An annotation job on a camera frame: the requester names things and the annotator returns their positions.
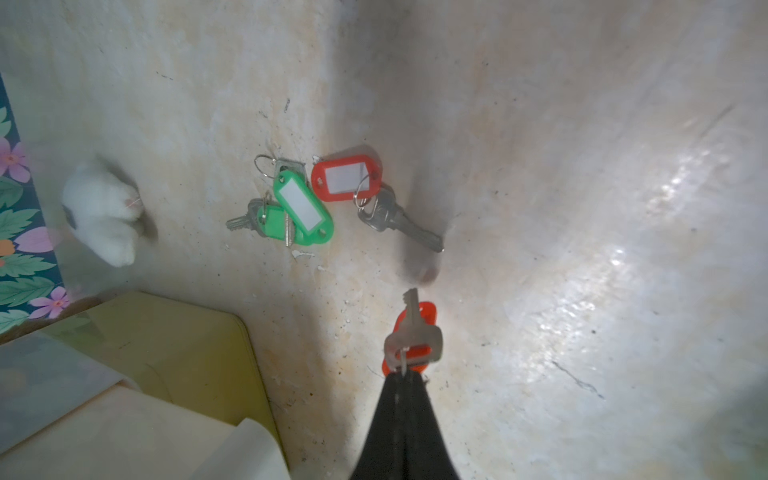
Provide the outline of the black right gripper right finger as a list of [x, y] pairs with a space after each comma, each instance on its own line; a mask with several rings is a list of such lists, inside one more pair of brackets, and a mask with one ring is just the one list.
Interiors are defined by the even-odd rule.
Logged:
[[458, 479], [420, 373], [405, 375], [405, 478]]

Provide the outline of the green tagged key bunch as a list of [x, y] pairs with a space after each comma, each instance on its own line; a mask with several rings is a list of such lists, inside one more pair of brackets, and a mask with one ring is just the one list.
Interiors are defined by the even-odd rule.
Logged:
[[283, 241], [288, 248], [326, 244], [332, 239], [333, 219], [311, 189], [303, 163], [259, 154], [254, 166], [272, 181], [272, 190], [250, 200], [244, 215], [225, 223], [228, 230], [255, 231], [262, 238]]

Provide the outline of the grey three-drawer cabinet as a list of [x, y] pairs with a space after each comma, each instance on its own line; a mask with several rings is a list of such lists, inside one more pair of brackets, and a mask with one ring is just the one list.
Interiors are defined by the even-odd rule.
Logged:
[[40, 331], [1, 346], [1, 452], [6, 453], [128, 376]]

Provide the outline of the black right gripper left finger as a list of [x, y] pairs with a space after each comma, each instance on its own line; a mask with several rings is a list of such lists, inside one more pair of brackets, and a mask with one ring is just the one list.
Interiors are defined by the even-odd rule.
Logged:
[[406, 375], [397, 372], [385, 379], [351, 479], [407, 478], [403, 412], [406, 379]]

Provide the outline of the yellow bottom drawer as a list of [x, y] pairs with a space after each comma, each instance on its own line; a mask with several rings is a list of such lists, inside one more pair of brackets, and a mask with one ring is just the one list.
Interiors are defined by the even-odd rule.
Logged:
[[131, 379], [145, 394], [279, 434], [242, 320], [143, 292], [126, 293], [43, 333]]

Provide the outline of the red tagged key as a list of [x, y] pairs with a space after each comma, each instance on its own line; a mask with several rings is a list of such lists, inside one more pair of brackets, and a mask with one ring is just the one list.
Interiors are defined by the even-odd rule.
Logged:
[[320, 160], [310, 184], [324, 202], [351, 201], [358, 218], [377, 232], [397, 230], [430, 251], [444, 251], [440, 235], [418, 226], [397, 203], [394, 191], [383, 182], [383, 170], [374, 158], [356, 154]]
[[382, 373], [403, 373], [405, 368], [423, 374], [443, 355], [442, 330], [437, 326], [437, 308], [420, 301], [417, 288], [403, 295], [405, 309], [398, 316], [393, 332], [384, 341]]

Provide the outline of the white drawer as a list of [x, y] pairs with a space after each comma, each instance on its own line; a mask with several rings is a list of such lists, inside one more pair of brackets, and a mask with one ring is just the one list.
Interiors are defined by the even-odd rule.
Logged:
[[1, 456], [4, 479], [287, 479], [261, 424], [233, 426], [115, 385]]

